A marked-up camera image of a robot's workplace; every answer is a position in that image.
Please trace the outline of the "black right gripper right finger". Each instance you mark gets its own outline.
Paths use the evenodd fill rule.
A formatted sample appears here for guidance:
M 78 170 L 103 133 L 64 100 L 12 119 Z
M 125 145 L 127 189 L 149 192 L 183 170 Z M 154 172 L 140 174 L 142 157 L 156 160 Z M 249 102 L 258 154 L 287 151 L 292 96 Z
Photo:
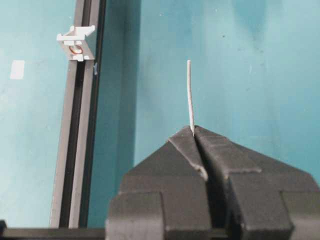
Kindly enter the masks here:
M 195 139 L 223 193 L 234 238 L 319 239 L 320 187 L 310 173 L 200 126 Z

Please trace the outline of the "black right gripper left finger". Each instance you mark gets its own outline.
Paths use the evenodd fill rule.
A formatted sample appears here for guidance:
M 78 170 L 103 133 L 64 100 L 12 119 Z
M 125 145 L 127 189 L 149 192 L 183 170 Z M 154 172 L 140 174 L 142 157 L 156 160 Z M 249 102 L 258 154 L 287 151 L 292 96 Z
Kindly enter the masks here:
M 207 240 L 207 172 L 188 126 L 129 170 L 110 201 L 108 240 Z

